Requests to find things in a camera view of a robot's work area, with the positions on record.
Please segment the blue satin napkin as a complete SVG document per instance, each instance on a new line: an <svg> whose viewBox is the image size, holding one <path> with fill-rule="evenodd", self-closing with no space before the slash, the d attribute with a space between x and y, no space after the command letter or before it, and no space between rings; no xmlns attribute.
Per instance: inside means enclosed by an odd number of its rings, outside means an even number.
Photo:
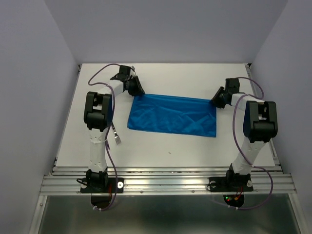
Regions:
<svg viewBox="0 0 312 234"><path fill-rule="evenodd" d="M131 130L216 137L216 107L209 99L145 94L134 97Z"/></svg>

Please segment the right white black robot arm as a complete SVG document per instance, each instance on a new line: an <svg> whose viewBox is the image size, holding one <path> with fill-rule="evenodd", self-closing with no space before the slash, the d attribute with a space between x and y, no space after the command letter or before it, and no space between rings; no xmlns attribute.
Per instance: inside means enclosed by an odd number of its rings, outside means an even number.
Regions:
<svg viewBox="0 0 312 234"><path fill-rule="evenodd" d="M225 86L220 87L211 103L219 109L226 105L234 107L236 112L243 111L244 141L239 145L236 159L230 164L224 177L210 177L208 189L211 192L251 192L253 184L251 171L261 149L278 133L277 105L274 101L265 101L240 91L240 78L227 78Z"/></svg>

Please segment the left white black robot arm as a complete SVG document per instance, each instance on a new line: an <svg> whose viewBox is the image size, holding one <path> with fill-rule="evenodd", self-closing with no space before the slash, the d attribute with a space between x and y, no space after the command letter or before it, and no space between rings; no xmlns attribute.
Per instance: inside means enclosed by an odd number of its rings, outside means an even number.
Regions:
<svg viewBox="0 0 312 234"><path fill-rule="evenodd" d="M117 66L119 71L107 82L92 80L109 66ZM116 63L105 65L88 80L88 85L103 85L100 90L89 91L86 95L83 121L89 130L90 162L85 178L78 179L82 193L107 193L115 188L113 180L108 177L106 153L109 150L108 133L112 128L116 106L116 96L128 92L136 97L145 94L133 66Z"/></svg>

